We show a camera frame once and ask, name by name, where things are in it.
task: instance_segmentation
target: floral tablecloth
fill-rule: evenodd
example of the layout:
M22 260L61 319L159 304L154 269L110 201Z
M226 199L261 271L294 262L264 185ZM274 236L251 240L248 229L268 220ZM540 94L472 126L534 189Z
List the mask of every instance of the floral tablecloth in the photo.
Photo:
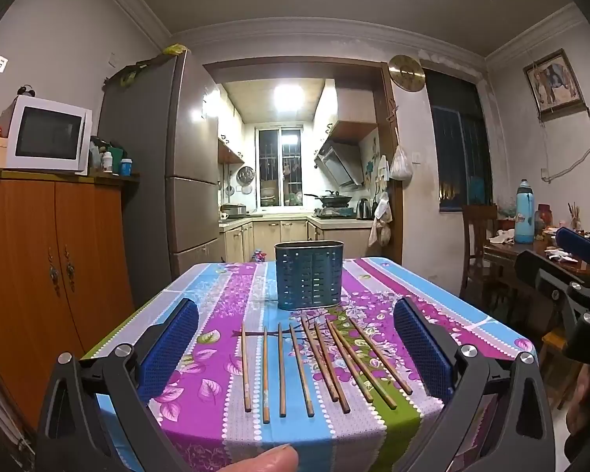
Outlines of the floral tablecloth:
M513 359L532 344L459 298L385 258L349 259L343 264L341 305L286 312L277 308L275 263L194 266L136 312L88 356L106 356L120 343L135 343L145 329L164 321L177 303L190 298L199 308L199 330L161 396L149 407L174 446L196 472L215 471L283 443L299 453L300 470L364 472L400 468L443 408L424 390L420 375L393 327L393 305L411 296L429 321L444 326L458 343L471 343L485 356ZM301 327L335 322L398 404L391 410L367 383L368 404L324 330L335 371L351 412L333 403ZM413 388L407 396L348 322L355 318L384 350ZM252 413L243 407L240 327L245 322ZM282 323L287 416L278 415L277 324ZM289 324L297 337L294 347ZM270 424L262 423L262 332L269 337ZM315 416L306 414L295 353L304 360ZM105 421L126 465L140 472L107 396L99 396Z

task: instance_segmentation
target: stool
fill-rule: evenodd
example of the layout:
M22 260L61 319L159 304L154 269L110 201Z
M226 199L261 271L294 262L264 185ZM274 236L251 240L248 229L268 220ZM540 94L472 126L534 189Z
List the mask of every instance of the stool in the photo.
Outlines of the stool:
M545 362L546 362L546 359L548 358L549 353L551 354L552 357L555 357L555 356L564 357L562 355L562 349L564 349L565 345L566 345L566 337L564 336L564 329L563 328L555 328L554 330L551 330L549 333L547 333L545 336L542 337L542 349L540 351L540 357L539 357L540 372L542 372L542 368L546 369L546 367L544 367L544 366L546 365ZM566 397L567 397L568 393L570 392L570 390L573 389L573 387L575 386L576 381L577 381L577 377L579 376L579 371L581 370L581 366L583 365L580 362L575 362L575 361L572 361L567 358L565 358L565 359L569 361L570 367L568 369L568 373L565 375L563 380L560 382L559 387L557 388L557 391L555 392L555 397L551 398L551 404L550 404L551 411L553 410L553 408L555 408L555 405L557 405L557 409L561 409L562 406L564 406L564 402L566 400ZM551 360L549 363L548 370L546 370L546 373L542 373L542 379L544 380L545 386L546 386L546 379L551 375L551 371L553 370L553 368L554 368L554 363Z

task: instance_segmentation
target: metal screw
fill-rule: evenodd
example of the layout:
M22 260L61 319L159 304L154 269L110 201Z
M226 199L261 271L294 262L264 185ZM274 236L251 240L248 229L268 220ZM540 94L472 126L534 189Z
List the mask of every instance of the metal screw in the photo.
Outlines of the metal screw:
M114 349L114 353L117 357L126 357L131 353L131 346L129 344L121 344Z
M461 346L461 353L464 357L468 357L471 359L471 358L477 356L478 351L471 344L464 344L463 346Z
M523 351L520 354L520 360L522 360L523 362L525 362L525 364L533 364L533 355L531 353L527 353L526 351Z
M65 365L68 362L70 362L71 360L72 360L72 355L70 355L67 351L64 351L63 353L61 353L61 355L59 355L57 362L59 362L61 365Z

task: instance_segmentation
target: blue gripper pad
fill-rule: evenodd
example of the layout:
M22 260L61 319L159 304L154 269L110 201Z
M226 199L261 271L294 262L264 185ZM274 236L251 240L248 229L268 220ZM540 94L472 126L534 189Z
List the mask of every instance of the blue gripper pad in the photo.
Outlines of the blue gripper pad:
M138 397L143 403L162 395L170 375L199 327L199 311L193 301L184 298L164 323L150 326L140 339L160 335L138 367Z
M435 325L420 319L404 298L396 302L393 323L429 395L448 403L454 393L452 367L426 327Z

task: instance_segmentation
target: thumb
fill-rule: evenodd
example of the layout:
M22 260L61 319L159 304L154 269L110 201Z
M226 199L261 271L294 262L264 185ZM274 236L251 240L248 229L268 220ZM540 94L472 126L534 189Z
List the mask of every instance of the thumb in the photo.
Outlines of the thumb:
M285 444L257 457L228 465L219 472L297 472L298 463L297 451Z

